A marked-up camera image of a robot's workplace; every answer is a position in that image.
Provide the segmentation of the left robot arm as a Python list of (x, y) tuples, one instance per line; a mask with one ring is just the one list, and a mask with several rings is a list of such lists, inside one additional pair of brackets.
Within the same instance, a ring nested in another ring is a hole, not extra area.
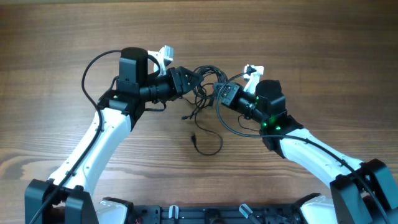
[(139, 223), (131, 202), (104, 198), (93, 203), (100, 175), (148, 110), (147, 102), (174, 101), (204, 77), (184, 67), (149, 73), (148, 62), (160, 65), (160, 60), (141, 48), (125, 48), (119, 54), (119, 75), (92, 102), (95, 117), (77, 147), (46, 181), (34, 179), (26, 188), (26, 223)]

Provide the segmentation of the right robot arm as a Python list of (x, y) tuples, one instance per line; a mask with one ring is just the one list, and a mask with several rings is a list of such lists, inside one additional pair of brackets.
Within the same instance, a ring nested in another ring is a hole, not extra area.
[(266, 148), (321, 180), (331, 198), (311, 194), (295, 206), (304, 223), (397, 223), (397, 184), (385, 163), (363, 162), (314, 137), (287, 113), (280, 82), (263, 80), (252, 90), (237, 83), (213, 85), (217, 105), (260, 124)]

